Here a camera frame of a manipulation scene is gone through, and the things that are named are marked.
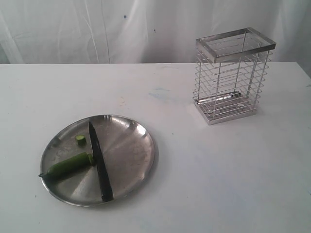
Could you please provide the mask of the green cucumber piece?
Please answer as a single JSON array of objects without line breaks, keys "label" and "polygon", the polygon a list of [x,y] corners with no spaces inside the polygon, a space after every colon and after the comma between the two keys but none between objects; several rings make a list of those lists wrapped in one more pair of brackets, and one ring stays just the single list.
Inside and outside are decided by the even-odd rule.
[{"label": "green cucumber piece", "polygon": [[80,169],[91,166],[87,155],[86,152],[77,154],[52,165],[46,172],[40,173],[38,176],[50,181],[62,179]]}]

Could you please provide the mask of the black handled knife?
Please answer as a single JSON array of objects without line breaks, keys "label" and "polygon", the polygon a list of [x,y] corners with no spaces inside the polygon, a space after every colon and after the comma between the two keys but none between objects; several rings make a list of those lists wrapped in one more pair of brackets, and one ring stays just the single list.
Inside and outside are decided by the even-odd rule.
[{"label": "black handled knife", "polygon": [[93,151],[93,157],[96,162],[98,177],[99,177],[99,185],[101,190],[101,197],[103,202],[108,202],[113,200],[113,191],[110,183],[110,179],[108,176],[108,172],[106,169],[106,165],[104,162],[103,153],[100,147],[100,143],[97,137],[96,130],[91,123],[91,121],[88,123],[89,125],[89,136]]}]

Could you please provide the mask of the small cucumber slice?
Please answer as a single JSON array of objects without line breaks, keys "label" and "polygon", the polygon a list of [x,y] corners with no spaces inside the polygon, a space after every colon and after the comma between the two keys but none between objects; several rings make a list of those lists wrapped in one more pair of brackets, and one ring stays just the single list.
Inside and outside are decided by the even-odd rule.
[{"label": "small cucumber slice", "polygon": [[75,140],[78,146],[84,146],[86,144],[86,137],[82,134],[76,135]]}]

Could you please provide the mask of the round stainless steel plate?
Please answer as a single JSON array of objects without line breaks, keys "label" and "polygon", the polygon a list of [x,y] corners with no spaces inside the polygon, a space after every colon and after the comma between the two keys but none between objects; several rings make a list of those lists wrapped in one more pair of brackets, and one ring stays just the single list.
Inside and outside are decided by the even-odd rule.
[{"label": "round stainless steel plate", "polygon": [[[93,124],[110,179],[113,200],[129,195],[147,179],[156,160],[156,148],[149,132],[137,121],[118,115],[97,115],[78,120],[61,130],[46,146],[40,173],[77,154],[93,155],[89,125]],[[78,146],[75,136],[82,134],[86,144]],[[96,166],[88,166],[62,179],[41,178],[55,198],[75,206],[104,204]]]}]

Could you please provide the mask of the white backdrop curtain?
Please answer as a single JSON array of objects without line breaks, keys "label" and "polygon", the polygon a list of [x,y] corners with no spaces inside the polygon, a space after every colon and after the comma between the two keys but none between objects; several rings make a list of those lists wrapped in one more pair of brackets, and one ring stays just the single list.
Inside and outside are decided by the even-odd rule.
[{"label": "white backdrop curtain", "polygon": [[252,27],[278,61],[311,49],[308,0],[3,0],[10,63],[181,63],[197,38]]}]

